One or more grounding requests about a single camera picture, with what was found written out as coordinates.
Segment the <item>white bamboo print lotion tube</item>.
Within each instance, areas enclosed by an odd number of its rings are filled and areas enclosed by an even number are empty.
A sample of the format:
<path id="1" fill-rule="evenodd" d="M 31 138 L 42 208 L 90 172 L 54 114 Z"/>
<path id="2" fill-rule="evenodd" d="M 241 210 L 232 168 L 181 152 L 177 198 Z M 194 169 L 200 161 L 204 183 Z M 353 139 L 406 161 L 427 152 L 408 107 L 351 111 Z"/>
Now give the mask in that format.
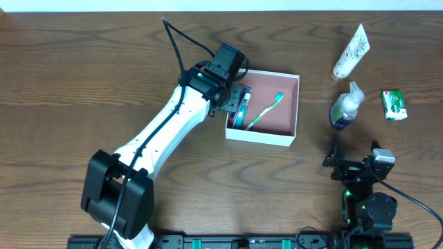
<path id="1" fill-rule="evenodd" d="M 332 69 L 332 79 L 341 81 L 349 76 L 364 55 L 370 50 L 370 43 L 363 24 L 357 28 L 347 47 Z"/>

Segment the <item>green soap bar pack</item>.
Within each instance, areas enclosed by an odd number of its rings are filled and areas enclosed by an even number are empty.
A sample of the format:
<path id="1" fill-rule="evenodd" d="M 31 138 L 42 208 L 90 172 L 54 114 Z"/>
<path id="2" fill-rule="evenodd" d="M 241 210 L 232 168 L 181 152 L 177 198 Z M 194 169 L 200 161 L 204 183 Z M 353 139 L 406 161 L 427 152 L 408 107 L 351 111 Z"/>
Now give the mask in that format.
<path id="1" fill-rule="evenodd" d="M 404 104 L 403 94 L 400 90 L 383 91 L 381 93 L 385 119 L 403 120 L 408 117 Z"/>

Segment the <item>blue disposable razor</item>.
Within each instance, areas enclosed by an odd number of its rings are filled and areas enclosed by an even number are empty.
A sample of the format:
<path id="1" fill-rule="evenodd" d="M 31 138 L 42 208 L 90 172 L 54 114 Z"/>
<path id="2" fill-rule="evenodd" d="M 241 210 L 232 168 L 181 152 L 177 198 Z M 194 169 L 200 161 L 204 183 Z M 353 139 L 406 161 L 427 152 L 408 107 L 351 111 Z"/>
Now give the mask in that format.
<path id="1" fill-rule="evenodd" d="M 230 112 L 230 114 L 228 115 L 228 117 L 230 119 L 235 119 L 237 116 L 237 112 L 239 111 L 240 107 L 241 107 L 241 103 L 242 100 L 244 98 L 244 96 L 246 95 L 246 93 L 250 93 L 253 89 L 247 85 L 244 84 L 239 84 L 239 86 L 241 86 L 241 92 L 240 92 L 240 96 L 239 96 L 239 101 L 238 101 L 238 105 L 237 105 L 237 109 L 234 112 Z"/>

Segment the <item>clear pump bottle blue liquid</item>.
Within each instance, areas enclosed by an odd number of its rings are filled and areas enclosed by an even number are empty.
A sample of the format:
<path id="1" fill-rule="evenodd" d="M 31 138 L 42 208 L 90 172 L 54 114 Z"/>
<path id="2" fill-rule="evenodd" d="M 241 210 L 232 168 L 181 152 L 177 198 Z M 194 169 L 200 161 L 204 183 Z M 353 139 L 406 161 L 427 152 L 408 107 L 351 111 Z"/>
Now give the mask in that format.
<path id="1" fill-rule="evenodd" d="M 337 131 L 344 130 L 356 118 L 364 98 L 365 95 L 357 83 L 350 82 L 350 92 L 341 94 L 329 110 L 332 127 Z"/>

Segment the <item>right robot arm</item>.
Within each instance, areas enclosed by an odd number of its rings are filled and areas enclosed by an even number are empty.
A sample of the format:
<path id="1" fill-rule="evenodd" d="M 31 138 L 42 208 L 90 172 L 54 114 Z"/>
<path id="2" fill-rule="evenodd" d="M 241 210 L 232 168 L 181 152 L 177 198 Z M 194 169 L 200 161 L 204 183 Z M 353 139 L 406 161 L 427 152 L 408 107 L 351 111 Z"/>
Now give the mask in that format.
<path id="1" fill-rule="evenodd" d="M 340 181 L 342 217 L 347 228 L 335 238 L 335 248 L 385 248 L 384 236 L 392 230 L 397 212 L 397 200 L 373 185 L 386 179 L 395 166 L 395 156 L 374 140 L 370 154 L 359 161 L 345 159 L 342 141 L 334 135 L 332 145 L 322 163 L 333 169 L 331 179 Z"/>

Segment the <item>white teal toothpaste tube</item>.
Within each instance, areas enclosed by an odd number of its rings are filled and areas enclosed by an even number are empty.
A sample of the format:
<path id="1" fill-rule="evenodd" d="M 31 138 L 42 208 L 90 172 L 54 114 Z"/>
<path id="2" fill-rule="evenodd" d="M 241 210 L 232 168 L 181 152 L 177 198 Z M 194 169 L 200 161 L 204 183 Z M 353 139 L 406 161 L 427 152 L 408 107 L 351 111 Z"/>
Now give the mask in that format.
<path id="1" fill-rule="evenodd" d="M 251 94 L 249 92 L 246 92 L 240 104 L 235 120 L 233 122 L 233 129 L 239 129 L 239 130 L 242 129 L 250 98 Z"/>

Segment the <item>white box with pink interior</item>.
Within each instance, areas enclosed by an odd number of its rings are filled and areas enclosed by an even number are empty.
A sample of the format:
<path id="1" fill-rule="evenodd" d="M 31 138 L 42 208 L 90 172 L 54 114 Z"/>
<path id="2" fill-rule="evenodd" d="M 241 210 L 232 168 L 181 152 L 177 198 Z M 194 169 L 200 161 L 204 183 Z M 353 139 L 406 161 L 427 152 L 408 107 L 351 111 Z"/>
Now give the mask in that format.
<path id="1" fill-rule="evenodd" d="M 234 119 L 227 115 L 226 138 L 246 142 L 288 147 L 295 140 L 298 121 L 300 77 L 286 73 L 249 70 L 239 82 L 253 90 L 241 130 L 233 129 Z M 266 108 L 271 106 L 279 93 L 284 98 L 266 113 L 251 129 L 245 128 Z"/>

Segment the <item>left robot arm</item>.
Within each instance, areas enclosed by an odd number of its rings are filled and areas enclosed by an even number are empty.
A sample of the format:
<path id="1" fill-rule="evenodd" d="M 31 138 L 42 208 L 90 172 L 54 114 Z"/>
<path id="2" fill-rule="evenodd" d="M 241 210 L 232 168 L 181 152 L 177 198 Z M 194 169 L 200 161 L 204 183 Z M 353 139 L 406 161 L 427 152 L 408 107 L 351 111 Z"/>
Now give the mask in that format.
<path id="1" fill-rule="evenodd" d="M 154 181 L 184 137 L 213 111 L 228 111 L 240 97 L 248 70 L 202 61 L 184 71 L 171 98 L 127 144 L 89 160 L 80 207 L 108 233 L 92 248 L 149 248 L 154 234 Z"/>

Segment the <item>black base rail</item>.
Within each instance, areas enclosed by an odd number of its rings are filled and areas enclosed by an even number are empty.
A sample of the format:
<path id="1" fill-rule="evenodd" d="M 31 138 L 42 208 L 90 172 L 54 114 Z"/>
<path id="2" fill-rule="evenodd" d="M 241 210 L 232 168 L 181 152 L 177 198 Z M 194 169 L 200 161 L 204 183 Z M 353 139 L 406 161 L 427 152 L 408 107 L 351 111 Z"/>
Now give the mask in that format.
<path id="1" fill-rule="evenodd" d="M 296 249 L 296 248 L 387 248 L 413 249 L 413 238 L 408 235 L 389 234 L 385 237 L 353 235 L 345 245 L 339 239 L 330 239 L 313 232 L 297 237 L 189 237 L 162 235 L 153 241 L 151 249 Z"/>

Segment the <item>green white toothbrush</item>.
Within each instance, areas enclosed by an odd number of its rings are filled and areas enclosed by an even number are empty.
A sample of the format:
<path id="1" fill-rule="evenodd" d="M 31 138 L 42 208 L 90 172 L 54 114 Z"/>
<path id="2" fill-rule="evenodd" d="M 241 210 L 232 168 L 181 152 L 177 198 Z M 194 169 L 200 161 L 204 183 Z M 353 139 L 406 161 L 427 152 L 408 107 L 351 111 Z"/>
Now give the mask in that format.
<path id="1" fill-rule="evenodd" d="M 246 128 L 245 130 L 248 131 L 251 129 L 266 113 L 268 113 L 270 110 L 272 110 L 275 106 L 279 104 L 279 102 L 284 98 L 284 93 L 279 92 L 275 97 L 275 102 L 269 106 L 266 107 Z"/>

